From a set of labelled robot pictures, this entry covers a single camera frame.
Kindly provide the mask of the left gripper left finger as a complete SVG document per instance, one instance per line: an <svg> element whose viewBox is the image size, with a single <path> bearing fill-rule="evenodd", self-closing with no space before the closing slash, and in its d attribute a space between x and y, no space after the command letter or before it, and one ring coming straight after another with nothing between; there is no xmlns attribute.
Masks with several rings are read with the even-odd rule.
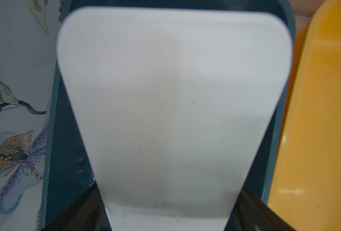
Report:
<svg viewBox="0 0 341 231"><path fill-rule="evenodd" d="M44 231L112 230L97 184L93 184L62 215L43 228Z"/></svg>

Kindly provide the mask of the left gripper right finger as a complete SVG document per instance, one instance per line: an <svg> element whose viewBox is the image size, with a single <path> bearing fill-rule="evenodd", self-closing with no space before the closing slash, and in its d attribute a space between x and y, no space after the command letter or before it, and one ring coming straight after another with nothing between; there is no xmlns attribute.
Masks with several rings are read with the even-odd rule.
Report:
<svg viewBox="0 0 341 231"><path fill-rule="evenodd" d="M236 201L231 209L226 231L293 231L294 228L273 212L261 200L261 191L243 186L239 193L232 192L224 196L228 205L232 204L232 197Z"/></svg>

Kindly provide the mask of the white pencil case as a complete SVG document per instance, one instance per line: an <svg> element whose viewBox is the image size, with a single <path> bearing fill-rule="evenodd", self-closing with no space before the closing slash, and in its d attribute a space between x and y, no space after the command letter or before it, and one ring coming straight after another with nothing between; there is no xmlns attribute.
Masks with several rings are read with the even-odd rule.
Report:
<svg viewBox="0 0 341 231"><path fill-rule="evenodd" d="M70 13L58 64L112 229L224 230L292 53L270 13Z"/></svg>

